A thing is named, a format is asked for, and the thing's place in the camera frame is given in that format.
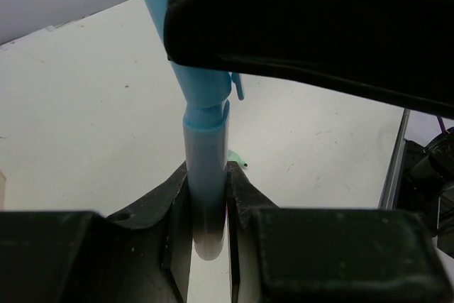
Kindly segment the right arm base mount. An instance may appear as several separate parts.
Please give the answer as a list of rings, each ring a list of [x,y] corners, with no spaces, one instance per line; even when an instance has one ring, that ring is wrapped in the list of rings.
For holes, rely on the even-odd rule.
[[[408,211],[453,257],[453,121],[403,111],[378,207]]]

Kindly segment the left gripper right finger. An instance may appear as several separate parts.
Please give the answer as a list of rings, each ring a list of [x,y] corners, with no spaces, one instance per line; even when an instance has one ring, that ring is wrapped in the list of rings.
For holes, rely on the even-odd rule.
[[[452,302],[421,222],[381,209],[281,208],[227,166],[233,302]]]

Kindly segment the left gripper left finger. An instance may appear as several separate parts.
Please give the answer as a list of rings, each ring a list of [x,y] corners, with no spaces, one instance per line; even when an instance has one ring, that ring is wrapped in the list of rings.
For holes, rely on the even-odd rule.
[[[1,213],[2,302],[185,302],[187,170],[123,209]]]

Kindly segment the blue highlighter pen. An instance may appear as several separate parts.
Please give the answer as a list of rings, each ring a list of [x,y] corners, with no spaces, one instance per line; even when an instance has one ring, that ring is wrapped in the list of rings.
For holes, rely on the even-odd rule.
[[[223,248],[226,220],[226,154],[230,103],[205,109],[188,105],[183,118],[194,247],[203,260]]]

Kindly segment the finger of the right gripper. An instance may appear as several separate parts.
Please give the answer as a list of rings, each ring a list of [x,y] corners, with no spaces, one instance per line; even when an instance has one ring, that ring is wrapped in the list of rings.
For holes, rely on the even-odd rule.
[[[168,0],[164,44],[180,65],[453,117],[453,0]]]

